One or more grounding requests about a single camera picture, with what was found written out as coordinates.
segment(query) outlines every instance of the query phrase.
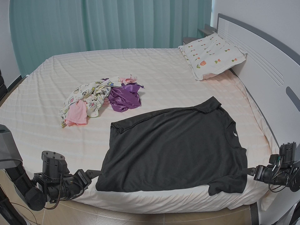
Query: white label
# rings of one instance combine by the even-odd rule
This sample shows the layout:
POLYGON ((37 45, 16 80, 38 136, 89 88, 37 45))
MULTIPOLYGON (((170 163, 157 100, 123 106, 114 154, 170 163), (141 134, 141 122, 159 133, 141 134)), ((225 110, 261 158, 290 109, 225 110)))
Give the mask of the white label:
POLYGON ((88 182, 82 176, 81 172, 78 172, 78 175, 80 176, 80 178, 82 179, 82 181, 84 182, 84 184, 88 184, 88 182))
POLYGON ((260 167, 260 171, 258 172, 257 179, 260 179, 262 172, 263 172, 263 166, 260 167))

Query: bed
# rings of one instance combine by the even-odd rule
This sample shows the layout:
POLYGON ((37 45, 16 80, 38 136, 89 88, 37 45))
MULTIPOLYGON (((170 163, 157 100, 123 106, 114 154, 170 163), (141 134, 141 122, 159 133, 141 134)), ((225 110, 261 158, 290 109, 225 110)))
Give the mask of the bed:
MULTIPOLYGON (((298 114, 293 116, 297 104, 293 95, 285 93, 286 85, 295 89, 295 79, 285 80, 283 86, 286 74, 280 69, 278 58, 285 59, 287 65, 297 63, 290 50, 276 47, 264 33, 224 15, 218 18, 218 34, 247 51, 247 61, 203 81, 194 79, 177 48, 78 52, 56 55, 43 62, 0 108, 0 124, 11 130, 29 177, 41 171, 43 150, 63 154, 71 173, 80 168, 100 170, 109 149, 111 122, 170 107, 194 106, 211 96, 222 103, 236 121, 240 144, 247 149, 248 167, 267 165, 270 154, 279 152, 278 143, 291 139, 298 141, 297 126, 289 125, 289 121, 299 121, 298 114), (277 58, 269 58, 275 52, 277 58), (99 110, 99 117, 88 118, 87 125, 60 127, 58 111, 78 85, 130 74, 145 87, 139 91, 141 107, 119 113, 110 105, 104 105, 99 110), (280 102, 277 96, 261 87, 277 92, 281 97, 284 91, 287 100, 280 102), (278 113, 284 107, 289 110, 286 116, 278 113), (284 124, 284 129, 276 120, 284 124)), ((96 191, 96 182, 95 178, 77 201, 121 212, 216 211, 252 204, 261 198, 266 209, 274 200, 274 194, 267 192, 268 185, 254 181, 250 176, 242 194, 220 192, 213 196, 208 195, 208 185, 122 193, 96 191)))

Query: black t-shirt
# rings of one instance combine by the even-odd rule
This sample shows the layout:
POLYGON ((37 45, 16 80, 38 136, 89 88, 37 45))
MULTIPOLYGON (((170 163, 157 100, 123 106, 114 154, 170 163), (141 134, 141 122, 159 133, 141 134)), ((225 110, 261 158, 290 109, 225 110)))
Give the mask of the black t-shirt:
POLYGON ((235 122, 211 97, 194 107, 113 122, 98 191, 135 192, 209 185, 209 195, 242 193, 246 149, 235 122))

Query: white wall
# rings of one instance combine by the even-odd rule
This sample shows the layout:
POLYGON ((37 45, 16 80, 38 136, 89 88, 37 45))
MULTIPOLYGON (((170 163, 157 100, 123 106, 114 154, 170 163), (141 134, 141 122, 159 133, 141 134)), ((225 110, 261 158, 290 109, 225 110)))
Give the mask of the white wall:
POLYGON ((0 70, 6 87, 20 76, 10 36, 9 0, 0 0, 0 70))
MULTIPOLYGON (((300 0, 213 0, 213 27, 217 26, 218 13, 248 23, 300 54, 300 0)), ((284 189, 267 211, 260 211, 260 222, 274 223, 298 200, 300 191, 284 189)))

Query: curtain fold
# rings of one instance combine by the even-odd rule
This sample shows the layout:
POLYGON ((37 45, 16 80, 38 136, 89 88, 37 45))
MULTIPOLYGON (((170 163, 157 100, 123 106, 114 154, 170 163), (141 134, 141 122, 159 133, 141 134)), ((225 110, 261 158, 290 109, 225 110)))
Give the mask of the curtain fold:
POLYGON ((174 48, 210 23, 212 0, 10 0, 22 77, 53 55, 174 48))

